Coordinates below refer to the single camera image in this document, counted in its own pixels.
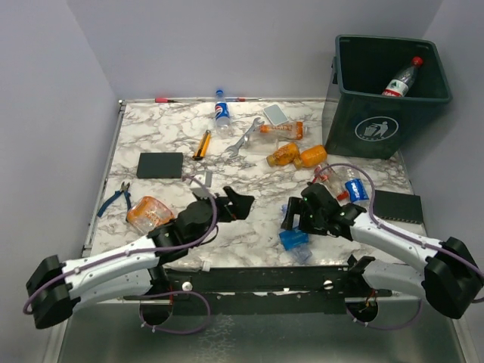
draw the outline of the marble table surface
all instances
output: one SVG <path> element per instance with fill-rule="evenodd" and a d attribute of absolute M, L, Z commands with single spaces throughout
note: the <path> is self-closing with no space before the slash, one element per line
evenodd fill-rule
<path fill-rule="evenodd" d="M 182 211 L 194 201 L 187 184 L 175 179 L 137 179 L 136 168 L 141 152 L 181 152 L 185 155 L 183 172 L 210 170 L 213 172 L 211 191 L 221 192 L 230 185 L 240 194 L 251 194 L 256 198 L 253 209 L 245 221 L 219 225 L 219 236 L 211 243 L 190 250 L 188 256 L 170 264 L 172 268 L 200 268 L 204 262 L 212 267 L 261 267 L 297 265 L 292 256 L 284 251 L 278 233 L 281 224 L 281 206 L 290 196 L 299 196 L 306 182 L 312 179 L 312 169 L 296 171 L 292 164 L 284 167 L 268 166 L 265 156 L 275 150 L 274 142 L 255 139 L 240 155 L 229 159 L 224 153 L 234 144 L 253 119 L 263 116 L 262 109 L 270 104 L 279 104 L 291 120 L 302 120 L 309 134 L 299 141 L 305 150 L 322 142 L 331 119 L 321 122 L 324 102 L 282 101 L 230 103 L 229 110 L 234 120 L 235 136 L 221 139 L 215 133 L 210 142 L 206 158 L 201 162 L 191 159 L 202 134 L 213 129 L 213 102 L 183 104 L 127 104 L 123 123 L 119 131 L 113 162 L 108 173 L 103 199 L 118 190 L 123 181 L 131 182 L 132 202 L 151 195 L 166 204 L 174 213 Z M 336 104 L 328 104 L 336 110 Z M 412 193 L 399 155 L 389 160 L 366 160 L 330 155 L 329 163 L 354 163 L 367 171 L 378 189 Z M 125 221 L 126 202 L 119 198 L 98 219 L 92 240 L 91 254 L 121 247 L 139 238 L 137 231 Z M 396 222 L 399 227 L 424 234 L 422 225 Z M 310 236 L 312 258 L 310 265 L 344 264 L 350 254 L 356 258 L 375 256 L 386 262 L 396 259 L 373 247 L 350 242 L 342 238 Z"/>

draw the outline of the trash bin logo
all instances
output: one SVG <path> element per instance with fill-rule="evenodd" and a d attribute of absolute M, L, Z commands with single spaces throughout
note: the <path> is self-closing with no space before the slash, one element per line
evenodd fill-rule
<path fill-rule="evenodd" d="M 399 123 L 388 116 L 364 119 L 355 127 L 355 135 L 363 141 L 383 141 L 394 136 Z"/>

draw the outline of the plastic bottle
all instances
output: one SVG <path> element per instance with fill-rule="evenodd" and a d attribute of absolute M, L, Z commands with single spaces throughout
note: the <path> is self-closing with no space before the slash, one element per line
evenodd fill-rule
<path fill-rule="evenodd" d="M 283 218 L 286 216 L 287 204 L 281 207 Z M 293 259 L 300 265 L 306 264 L 312 256 L 309 248 L 309 236 L 307 233 L 301 232 L 298 229 L 299 216 L 294 216 L 293 230 L 281 231 L 279 238 L 284 246 L 284 249 L 290 253 Z"/>
<path fill-rule="evenodd" d="M 290 138 L 292 140 L 301 140 L 307 132 L 307 127 L 304 127 L 302 121 L 293 123 L 285 123 L 283 125 L 262 125 L 259 126 L 259 132 L 263 134 L 271 134 L 282 138 Z"/>
<path fill-rule="evenodd" d="M 135 226 L 141 234 L 147 234 L 159 225 L 164 225 L 174 218 L 173 212 L 167 206 L 150 196 L 141 198 L 128 211 L 128 216 L 126 217 L 128 222 Z"/>
<path fill-rule="evenodd" d="M 418 69 L 424 64 L 420 57 L 413 57 L 411 65 L 400 70 L 390 81 L 382 95 L 404 97 L 417 78 Z"/>
<path fill-rule="evenodd" d="M 301 169 L 303 166 L 311 168 L 314 165 L 322 163 L 327 158 L 326 150 L 323 145 L 316 145 L 310 149 L 303 151 L 299 157 L 296 157 L 293 161 L 296 169 Z"/>
<path fill-rule="evenodd" d="M 318 167 L 315 169 L 315 176 L 320 178 L 321 183 L 323 183 L 323 185 L 332 193 L 332 195 L 335 196 L 337 200 L 341 201 L 349 198 L 349 192 L 343 186 L 343 181 L 336 171 L 329 167 L 321 173 L 323 166 L 318 165 Z"/>
<path fill-rule="evenodd" d="M 216 92 L 215 128 L 217 133 L 223 138 L 230 137 L 234 134 L 234 130 L 231 126 L 227 102 L 225 101 L 224 92 L 221 89 L 217 89 Z"/>
<path fill-rule="evenodd" d="M 269 155 L 265 159 L 269 166 L 284 166 L 289 164 L 294 158 L 299 156 L 299 148 L 296 144 L 291 142 L 290 144 L 280 147 L 275 153 Z"/>
<path fill-rule="evenodd" d="M 346 169 L 346 177 L 348 181 L 345 183 L 346 190 L 349 192 L 349 199 L 351 203 L 358 204 L 363 207 L 368 207 L 368 194 L 361 182 L 359 172 L 354 169 Z"/>

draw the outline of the blue-handled pliers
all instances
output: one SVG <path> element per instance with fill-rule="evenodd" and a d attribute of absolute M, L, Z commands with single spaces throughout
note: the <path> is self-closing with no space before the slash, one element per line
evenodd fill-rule
<path fill-rule="evenodd" d="M 118 191 L 115 191 L 114 195 L 111 198 L 109 198 L 108 200 L 106 200 L 103 203 L 103 205 L 101 206 L 101 208 L 99 208 L 97 216 L 101 217 L 103 215 L 103 213 L 106 211 L 106 209 L 108 208 L 108 206 L 113 201 L 118 199 L 121 194 L 124 194 L 124 198 L 126 199 L 126 204 L 128 205 L 128 211 L 129 211 L 131 209 L 131 200 L 129 199 L 129 197 L 131 197 L 131 194 L 128 192 L 130 184 L 131 183 L 123 182 L 121 184 L 121 188 Z"/>

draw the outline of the red bottle cap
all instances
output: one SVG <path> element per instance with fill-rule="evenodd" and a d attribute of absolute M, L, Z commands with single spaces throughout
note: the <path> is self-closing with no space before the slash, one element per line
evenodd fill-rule
<path fill-rule="evenodd" d="M 416 67 L 420 67 L 422 64 L 424 64 L 424 60 L 420 57 L 413 57 L 411 63 Z"/>
<path fill-rule="evenodd" d="M 338 195 L 336 197 L 336 199 L 338 199 L 338 200 L 345 200 L 346 198 L 349 198 L 348 191 L 344 191 L 343 193 L 341 193 L 340 195 Z"/>

